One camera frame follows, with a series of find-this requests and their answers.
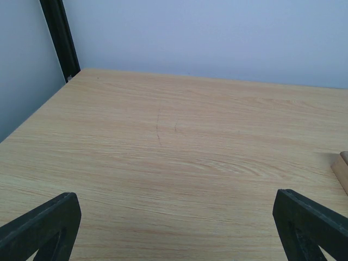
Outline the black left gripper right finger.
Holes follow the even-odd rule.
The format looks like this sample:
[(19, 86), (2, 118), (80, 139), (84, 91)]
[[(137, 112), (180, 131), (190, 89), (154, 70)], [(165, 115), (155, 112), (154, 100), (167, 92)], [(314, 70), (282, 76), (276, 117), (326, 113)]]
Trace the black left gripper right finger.
[(291, 190), (279, 189), (272, 211), (288, 260), (347, 260), (347, 218)]

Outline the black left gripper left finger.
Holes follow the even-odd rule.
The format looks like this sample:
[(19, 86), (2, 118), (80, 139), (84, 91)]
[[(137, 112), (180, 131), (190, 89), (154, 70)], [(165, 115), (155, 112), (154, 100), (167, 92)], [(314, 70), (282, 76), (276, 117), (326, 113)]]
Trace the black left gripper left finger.
[(1, 227), (1, 260), (69, 260), (82, 213), (65, 192)]

